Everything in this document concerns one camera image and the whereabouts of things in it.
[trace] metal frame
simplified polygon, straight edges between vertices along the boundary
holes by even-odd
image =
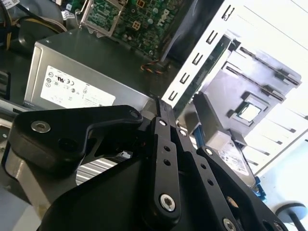
[[[208,25],[185,64],[178,72],[162,99],[174,107],[193,78],[227,30],[228,23],[240,5],[240,0],[226,0]]]
[[[82,16],[81,22],[80,24],[82,26],[86,26],[89,30],[90,33],[96,32],[96,36],[98,38],[103,37],[103,36],[112,36],[115,28],[116,28],[116,24],[119,21],[120,15],[122,13],[122,10],[124,8],[125,5],[121,5],[118,3],[118,0],[106,0],[107,2],[111,3],[112,5],[114,5],[115,7],[117,7],[119,9],[119,14],[116,16],[116,18],[113,21],[113,24],[110,28],[110,30],[106,30],[104,28],[101,28],[99,26],[94,25],[93,23],[90,23],[88,21],[89,15],[91,14],[93,8],[94,8],[94,0],[89,0],[87,7],[85,9],[85,12]]]

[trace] black plastic bracket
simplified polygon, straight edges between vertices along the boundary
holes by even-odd
[[[157,100],[158,117],[152,120],[153,145],[150,152],[151,176],[149,183],[149,206],[144,212],[145,221],[155,229],[175,226],[181,216],[180,186],[176,145],[171,142],[170,124],[175,125],[170,105]],[[171,209],[164,208],[164,195],[172,198]]]
[[[90,131],[119,126],[136,128],[142,120],[140,113],[127,105],[25,112],[15,118],[9,143],[20,158],[65,177],[82,162]],[[35,121],[46,122],[50,131],[33,130]]]

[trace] black mounting arm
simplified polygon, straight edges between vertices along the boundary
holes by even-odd
[[[287,231],[214,150],[194,149],[161,100],[151,121],[129,106],[22,113],[8,141],[2,165],[40,231]],[[123,150],[132,158],[76,185],[81,164]]]

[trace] hole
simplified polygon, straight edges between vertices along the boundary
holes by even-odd
[[[167,152],[170,152],[170,148],[165,146],[164,149],[167,151]]]
[[[171,165],[170,161],[168,161],[167,159],[164,159],[164,164],[167,165],[167,166]]]
[[[46,126],[44,124],[37,124],[37,128],[45,129]]]
[[[169,96],[169,98],[168,98],[168,99],[169,99],[170,101],[173,101],[177,95],[178,95],[178,93],[177,93],[177,92],[172,91],[172,93],[171,93],[171,95]]]
[[[212,33],[210,34],[210,36],[208,37],[208,39],[206,40],[206,42],[208,43],[208,44],[212,44],[212,42],[214,41],[214,39],[216,38],[216,36],[218,35],[218,33],[216,33],[215,35],[214,35],[214,33],[215,33],[215,30],[213,30],[212,31]]]
[[[195,59],[194,59],[193,62],[192,62],[192,63],[193,63],[194,65],[196,65],[196,66],[198,65],[198,63],[200,62],[200,60],[201,60],[202,57],[203,57],[203,55],[201,55],[200,57],[199,57],[199,55],[200,55],[200,53],[197,54],[197,56],[195,57]]]
[[[187,75],[187,76],[186,76],[186,74],[187,74],[187,73],[185,73],[185,74],[183,75],[183,77],[182,77],[181,80],[180,80],[180,83],[182,83],[182,84],[185,84],[185,83],[186,83],[186,80],[188,80],[188,78],[189,78],[189,76],[190,76],[190,75]]]
[[[68,138],[59,139],[58,144],[59,148],[66,152],[74,152],[78,148],[77,142]]]
[[[209,183],[211,186],[214,185],[213,181],[211,181],[210,179],[207,179],[207,183]]]
[[[169,198],[165,198],[165,203],[166,203],[167,206],[172,205],[172,201]]]
[[[263,221],[263,225],[267,231],[274,231],[274,228],[266,220]]]

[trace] slot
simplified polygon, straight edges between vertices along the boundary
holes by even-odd
[[[13,112],[15,112],[15,113],[17,113],[17,114],[20,114],[20,113],[22,113],[22,111],[20,111],[20,110],[17,110],[16,108],[13,108]]]
[[[169,99],[170,101],[173,101],[177,95],[178,95],[178,93],[175,92],[175,91],[173,91],[173,92],[171,93],[171,95],[169,96],[168,99]]]
[[[225,11],[225,13],[222,15],[221,18],[222,18],[224,21],[227,21],[227,20],[230,18],[231,14],[233,13],[234,10],[235,10],[235,8],[233,7],[233,8],[231,9],[231,5],[229,5],[229,7],[227,8],[227,10]]]
[[[195,57],[195,59],[194,59],[193,62],[192,62],[192,63],[193,63],[194,65],[196,65],[196,66],[198,65],[198,63],[200,62],[200,60],[201,60],[202,57],[203,57],[203,55],[201,55],[200,57],[199,57],[199,55],[200,55],[200,53],[197,54],[197,56]]]
[[[185,74],[183,75],[183,77],[181,78],[180,83],[185,84],[186,81],[188,80],[189,76],[190,76],[190,75],[188,75],[187,73],[185,73]]]
[[[214,41],[214,39],[216,38],[216,36],[218,35],[218,33],[216,32],[215,34],[215,30],[212,31],[212,33],[210,34],[210,36],[207,38],[206,42],[208,44],[212,44],[212,42]]]

